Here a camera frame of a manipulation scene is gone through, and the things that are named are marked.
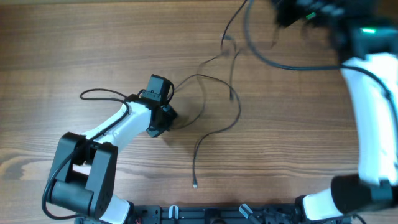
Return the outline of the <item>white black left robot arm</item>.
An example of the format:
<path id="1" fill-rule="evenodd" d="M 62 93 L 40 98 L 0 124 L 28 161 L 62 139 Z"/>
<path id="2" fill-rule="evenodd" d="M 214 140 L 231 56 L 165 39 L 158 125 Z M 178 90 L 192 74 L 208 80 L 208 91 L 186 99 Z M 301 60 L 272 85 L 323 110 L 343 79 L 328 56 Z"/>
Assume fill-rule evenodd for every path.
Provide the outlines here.
<path id="1" fill-rule="evenodd" d="M 118 154 L 140 133 L 156 138 L 169 131 L 177 113 L 170 101 L 174 84 L 152 75 L 145 89 L 129 96 L 97 128 L 83 134 L 65 133 L 59 140 L 42 195 L 42 211 L 53 220 L 82 219 L 96 223 L 140 223 L 134 204 L 116 196 Z M 47 204 L 73 212 L 56 216 Z"/>

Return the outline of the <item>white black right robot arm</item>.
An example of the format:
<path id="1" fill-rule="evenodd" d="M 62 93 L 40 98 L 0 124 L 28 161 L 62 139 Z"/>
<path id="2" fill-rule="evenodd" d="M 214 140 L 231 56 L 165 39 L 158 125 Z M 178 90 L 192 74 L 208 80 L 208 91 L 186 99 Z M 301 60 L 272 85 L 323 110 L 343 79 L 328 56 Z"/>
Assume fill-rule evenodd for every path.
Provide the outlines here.
<path id="1" fill-rule="evenodd" d="M 358 172 L 301 200 L 306 220 L 320 221 L 397 206 L 397 29 L 376 1 L 274 1 L 276 22 L 305 19 L 330 31 L 353 104 Z"/>

